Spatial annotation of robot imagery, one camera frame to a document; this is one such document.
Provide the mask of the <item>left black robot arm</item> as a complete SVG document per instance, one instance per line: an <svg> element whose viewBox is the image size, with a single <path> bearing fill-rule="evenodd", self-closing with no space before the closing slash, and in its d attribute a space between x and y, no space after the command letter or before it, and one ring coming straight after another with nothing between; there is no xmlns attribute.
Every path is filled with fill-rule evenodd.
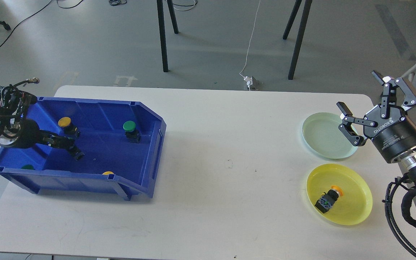
<svg viewBox="0 0 416 260"><path fill-rule="evenodd" d="M76 146L79 129L69 117L62 117L58 125L65 135L40 129L38 123L27 117L29 107L36 104L38 98L27 91L19 89L20 85L38 84L36 77L0 87L0 146L5 148L27 149L36 144L66 150L75 160L84 153Z"/></svg>

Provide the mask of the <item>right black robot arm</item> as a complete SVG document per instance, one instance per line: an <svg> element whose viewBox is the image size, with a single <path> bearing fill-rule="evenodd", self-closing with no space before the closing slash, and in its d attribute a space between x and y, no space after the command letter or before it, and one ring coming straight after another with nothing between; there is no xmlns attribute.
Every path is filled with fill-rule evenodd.
<svg viewBox="0 0 416 260"><path fill-rule="evenodd" d="M382 76L375 70L371 74L383 87L380 103L358 118L345 103L337 102L342 112L338 129L353 146L363 146L370 140L388 164L398 164L402 169L402 176L388 184L382 202L394 237L416 258L416 247L401 232L393 213L397 189L413 184L406 188L400 212L403 220L416 228L416 125L407 113L416 107L416 90L402 77Z"/></svg>

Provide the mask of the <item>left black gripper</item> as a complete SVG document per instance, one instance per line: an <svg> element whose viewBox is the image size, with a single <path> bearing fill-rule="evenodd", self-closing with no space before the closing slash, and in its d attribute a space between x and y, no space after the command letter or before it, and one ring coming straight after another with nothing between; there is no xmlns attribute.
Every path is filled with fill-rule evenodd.
<svg viewBox="0 0 416 260"><path fill-rule="evenodd" d="M34 120L26 120L23 130L16 138L0 138L0 146L5 148L31 148L35 144L43 144L52 148L72 150L75 145L73 138L58 135L51 131L41 131Z"/></svg>

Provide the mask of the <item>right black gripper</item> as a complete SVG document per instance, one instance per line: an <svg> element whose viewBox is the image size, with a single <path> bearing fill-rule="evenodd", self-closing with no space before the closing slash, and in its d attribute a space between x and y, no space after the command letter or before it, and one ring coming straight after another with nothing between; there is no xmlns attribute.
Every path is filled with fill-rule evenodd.
<svg viewBox="0 0 416 260"><path fill-rule="evenodd" d="M383 86L380 105L365 114L366 119L354 117L344 102L336 105L342 112L342 123L338 129L353 146L365 145L369 138L387 163L411 148L416 147L416 125L406 111L416 107L416 89L402 77L383 76L373 70L371 75ZM403 102L397 102L397 91L403 93ZM363 125L364 135L358 133L352 124Z"/></svg>

